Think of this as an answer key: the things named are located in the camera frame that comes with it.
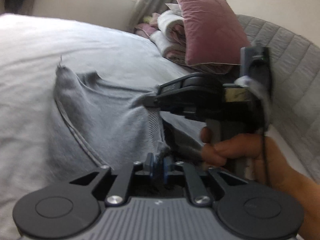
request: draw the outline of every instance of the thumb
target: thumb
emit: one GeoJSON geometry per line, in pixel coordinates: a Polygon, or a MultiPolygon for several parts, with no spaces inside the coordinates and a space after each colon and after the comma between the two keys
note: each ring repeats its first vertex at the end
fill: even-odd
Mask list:
{"type": "Polygon", "coordinates": [[[259,134],[238,134],[230,140],[216,143],[214,149],[223,158],[250,157],[257,159],[261,157],[262,153],[262,136],[259,134]]]}

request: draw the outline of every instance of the pink pillow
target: pink pillow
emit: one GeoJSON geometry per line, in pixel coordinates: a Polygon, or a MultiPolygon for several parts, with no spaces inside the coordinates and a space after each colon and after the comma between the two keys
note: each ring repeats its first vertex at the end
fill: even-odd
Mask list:
{"type": "Polygon", "coordinates": [[[184,17],[186,63],[240,64],[247,35],[226,0],[177,0],[184,17]]]}

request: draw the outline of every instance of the quilted headboard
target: quilted headboard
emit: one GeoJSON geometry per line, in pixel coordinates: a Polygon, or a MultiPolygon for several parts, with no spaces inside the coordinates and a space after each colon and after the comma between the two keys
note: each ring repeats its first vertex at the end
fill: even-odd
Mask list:
{"type": "Polygon", "coordinates": [[[238,20],[250,42],[270,47],[272,123],[320,183],[320,48],[273,23],[245,15],[238,20]]]}

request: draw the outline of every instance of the folded bedding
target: folded bedding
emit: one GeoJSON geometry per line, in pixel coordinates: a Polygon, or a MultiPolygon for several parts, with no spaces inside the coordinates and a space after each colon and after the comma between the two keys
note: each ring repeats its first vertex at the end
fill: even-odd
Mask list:
{"type": "Polygon", "coordinates": [[[156,28],[150,26],[148,23],[140,23],[137,26],[135,26],[137,29],[136,34],[139,36],[142,36],[144,38],[150,38],[150,35],[157,31],[156,28]]]}
{"type": "Polygon", "coordinates": [[[185,62],[186,47],[177,42],[169,41],[161,31],[156,31],[150,36],[150,40],[157,46],[162,57],[186,66],[195,71],[203,71],[213,74],[226,74],[233,65],[225,64],[198,64],[197,66],[188,66],[185,62]]]}
{"type": "Polygon", "coordinates": [[[167,58],[170,51],[178,51],[185,55],[186,47],[173,41],[169,41],[161,31],[156,31],[150,36],[150,40],[157,46],[162,57],[167,58]]]}
{"type": "Polygon", "coordinates": [[[186,45],[183,17],[171,10],[165,11],[158,17],[158,28],[169,41],[186,45]]]}
{"type": "Polygon", "coordinates": [[[240,64],[240,49],[250,46],[226,0],[177,0],[170,10],[150,16],[145,29],[162,57],[193,70],[226,74],[240,64]]]}

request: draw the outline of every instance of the round black pad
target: round black pad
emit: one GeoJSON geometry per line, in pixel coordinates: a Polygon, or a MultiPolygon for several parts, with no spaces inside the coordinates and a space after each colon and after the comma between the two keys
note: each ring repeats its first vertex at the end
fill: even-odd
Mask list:
{"type": "Polygon", "coordinates": [[[87,187],[62,183],[24,196],[12,216],[24,235],[61,239],[80,233],[99,214],[99,204],[87,187]]]}
{"type": "Polygon", "coordinates": [[[289,239],[303,222],[303,208],[293,197],[258,183],[228,187],[217,214],[245,239],[289,239]]]}
{"type": "Polygon", "coordinates": [[[73,209],[71,200],[64,197],[49,197],[36,205],[38,214],[45,218],[59,218],[68,215],[73,209]]]}
{"type": "Polygon", "coordinates": [[[265,197],[249,199],[244,209],[249,215],[261,219],[276,217],[281,212],[281,206],[276,201],[265,197]]]}

